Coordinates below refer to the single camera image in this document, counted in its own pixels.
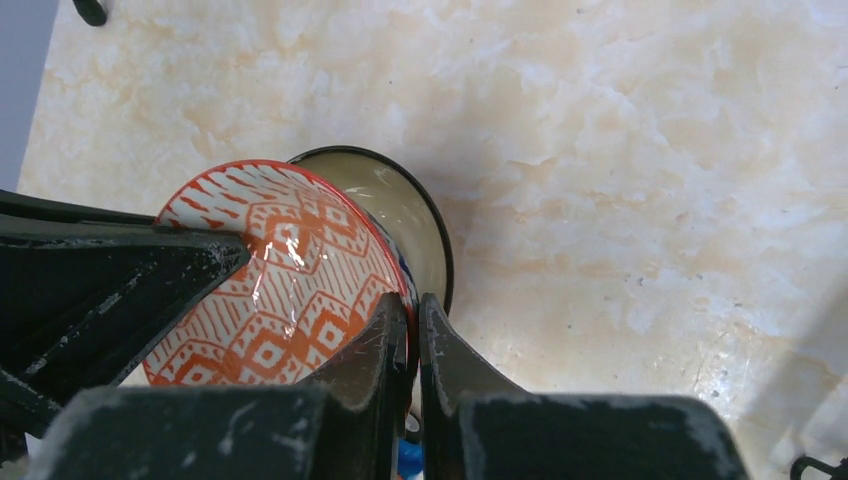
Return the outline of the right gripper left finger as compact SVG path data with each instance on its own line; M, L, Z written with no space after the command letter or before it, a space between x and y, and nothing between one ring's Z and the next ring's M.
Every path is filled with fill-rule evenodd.
M393 479L408 400L405 310L292 385L98 387L58 415L31 479Z

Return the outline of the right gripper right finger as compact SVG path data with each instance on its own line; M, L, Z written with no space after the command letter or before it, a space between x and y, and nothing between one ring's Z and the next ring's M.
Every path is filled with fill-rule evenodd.
M429 479L745 479L726 424L690 397L542 394L509 380L450 325L418 310Z

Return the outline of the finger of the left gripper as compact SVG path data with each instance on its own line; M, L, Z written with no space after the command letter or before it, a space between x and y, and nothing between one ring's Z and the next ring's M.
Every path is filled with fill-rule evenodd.
M230 232L1 194L1 427L42 435L249 260Z

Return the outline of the blue orange toy car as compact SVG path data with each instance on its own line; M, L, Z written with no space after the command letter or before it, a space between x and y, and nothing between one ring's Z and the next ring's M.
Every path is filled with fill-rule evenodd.
M405 439L398 441L397 475L402 480L422 479L423 449L419 444Z

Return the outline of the red patterned brown bowl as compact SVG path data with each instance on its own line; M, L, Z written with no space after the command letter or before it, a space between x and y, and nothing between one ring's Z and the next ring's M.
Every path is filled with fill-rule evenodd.
M234 232L248 262L150 352L163 385L292 384L319 368L395 292L407 315L418 294L396 244L318 175L272 160L211 168L182 186L160 226Z

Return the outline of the brown speckled cream bowl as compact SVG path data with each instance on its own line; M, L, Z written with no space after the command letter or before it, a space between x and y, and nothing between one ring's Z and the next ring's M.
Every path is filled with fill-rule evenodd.
M451 239L422 184L389 157L357 146L334 145L288 161L333 184L384 227L411 269L419 293L433 293L450 312L455 286Z

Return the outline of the black wire dish rack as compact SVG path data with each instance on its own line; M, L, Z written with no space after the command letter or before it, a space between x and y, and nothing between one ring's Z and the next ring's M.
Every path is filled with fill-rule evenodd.
M842 458L838 465L830 465L817 458L802 455L793 461L789 479L801 480L807 469L813 469L826 474L830 480L847 480L847 463L847 457Z

